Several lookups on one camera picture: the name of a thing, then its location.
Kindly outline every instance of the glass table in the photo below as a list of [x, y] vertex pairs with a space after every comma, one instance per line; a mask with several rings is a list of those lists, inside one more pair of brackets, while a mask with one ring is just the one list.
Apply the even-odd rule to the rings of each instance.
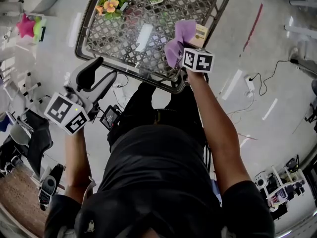
[[[184, 88], [180, 68], [168, 66], [164, 46], [175, 37], [175, 22], [194, 19], [208, 28], [206, 46], [229, 0], [128, 0], [122, 16], [106, 19], [98, 15], [99, 0], [90, 0], [79, 29], [75, 54], [89, 60], [104, 58], [103, 66], [155, 85], [170, 93]], [[136, 51], [144, 24], [153, 26], [147, 44]]]

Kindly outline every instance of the lattice table surface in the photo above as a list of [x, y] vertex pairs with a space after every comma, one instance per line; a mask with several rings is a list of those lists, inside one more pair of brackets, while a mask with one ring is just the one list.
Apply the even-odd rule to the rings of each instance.
[[[170, 79], [179, 69], [168, 66], [164, 46], [175, 37], [175, 22], [195, 19], [205, 25], [215, 3], [216, 0], [163, 0], [152, 5], [149, 0], [128, 0], [121, 18], [108, 20], [95, 12], [86, 49]], [[138, 52], [136, 41], [144, 23], [153, 25], [153, 29], [146, 47]]]

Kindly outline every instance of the yellow flower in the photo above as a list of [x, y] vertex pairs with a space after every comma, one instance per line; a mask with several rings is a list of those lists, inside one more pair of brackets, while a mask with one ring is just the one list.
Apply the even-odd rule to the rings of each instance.
[[103, 7], [102, 6], [97, 5], [96, 6], [96, 10], [99, 12], [99, 15], [102, 15], [102, 13], [103, 13]]
[[115, 9], [117, 8], [118, 4], [119, 4], [119, 1], [117, 0], [106, 1], [104, 3], [104, 8], [107, 10], [107, 12], [113, 13]]

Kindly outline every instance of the red line on floor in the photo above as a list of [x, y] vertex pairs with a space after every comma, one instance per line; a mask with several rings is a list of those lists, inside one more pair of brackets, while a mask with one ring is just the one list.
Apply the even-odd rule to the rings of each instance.
[[244, 46], [243, 46], [243, 52], [244, 52], [244, 50], [246, 49], [247, 45], [249, 44], [250, 38], [251, 38], [251, 36], [252, 36], [252, 34], [253, 34], [253, 32], [254, 32], [254, 29], [255, 29], [255, 27], [256, 27], [256, 25], [257, 25], [257, 23], [258, 23], [258, 20], [259, 20], [259, 17], [260, 17], [262, 8], [263, 8], [263, 4], [261, 3], [260, 8], [259, 8], [259, 11], [258, 11], [258, 14], [257, 14], [257, 17], [256, 17], [256, 19], [255, 19], [255, 21], [254, 21], [254, 23], [253, 23], [252, 29], [251, 29], [251, 31], [250, 31], [250, 33], [249, 33], [248, 39], [247, 39], [247, 41], [245, 42], [245, 44], [244, 44]]

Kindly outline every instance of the hand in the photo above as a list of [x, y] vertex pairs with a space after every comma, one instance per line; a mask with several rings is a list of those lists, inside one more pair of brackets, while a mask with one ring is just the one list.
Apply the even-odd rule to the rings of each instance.
[[200, 82], [201, 80], [205, 81], [204, 74], [201, 72], [193, 72], [189, 69], [186, 69], [188, 75], [188, 82], [190, 84], [195, 84], [197, 81]]

